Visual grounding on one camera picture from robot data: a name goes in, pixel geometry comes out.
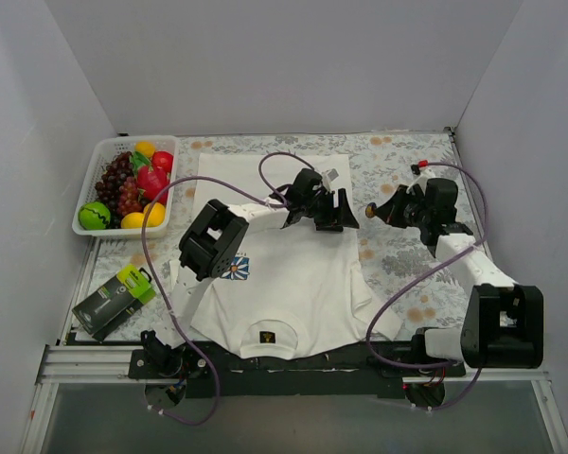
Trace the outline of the white t-shirt with flower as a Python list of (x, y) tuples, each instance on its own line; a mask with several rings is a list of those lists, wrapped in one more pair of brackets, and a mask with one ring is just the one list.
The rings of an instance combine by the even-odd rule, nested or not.
[[(269, 189), (257, 171), (260, 159), (202, 153), (198, 170), (263, 199)], [(281, 220), (256, 233), (250, 223), (232, 264), (208, 286), (190, 322), (182, 313), (188, 292), (183, 282), (196, 279), (178, 270), (169, 299), (187, 335), (194, 328), (240, 358), (282, 359), (365, 338), (382, 301), (364, 280), (356, 231), (317, 232), (308, 218), (281, 229)]]

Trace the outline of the round shiny brooch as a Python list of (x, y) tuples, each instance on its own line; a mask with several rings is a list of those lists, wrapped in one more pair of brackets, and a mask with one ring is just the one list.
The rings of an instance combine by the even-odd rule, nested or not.
[(377, 209), (378, 206), (375, 202), (370, 202), (366, 207), (365, 207), (365, 216), (367, 218), (374, 218), (375, 216), (377, 216)]

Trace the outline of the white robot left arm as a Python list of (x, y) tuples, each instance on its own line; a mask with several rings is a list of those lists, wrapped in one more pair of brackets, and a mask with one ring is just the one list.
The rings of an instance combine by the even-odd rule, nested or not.
[(195, 329), (240, 358), (308, 358), (359, 338), (362, 293), (344, 188), (301, 170), (267, 200), (209, 201), (179, 243), (167, 320), (141, 335), (151, 368), (176, 376)]

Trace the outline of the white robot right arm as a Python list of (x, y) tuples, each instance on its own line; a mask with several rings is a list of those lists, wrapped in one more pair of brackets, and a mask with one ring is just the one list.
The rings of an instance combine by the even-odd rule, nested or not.
[(460, 328), (418, 332), (410, 366), (425, 376), (444, 360), (473, 368), (537, 368), (543, 360), (543, 295), (508, 277), (479, 249), (472, 230), (456, 219), (457, 197), (454, 181), (420, 177), (411, 186), (399, 186), (386, 203), (371, 203), (365, 210), (391, 227), (418, 229), (422, 244), (469, 297)]

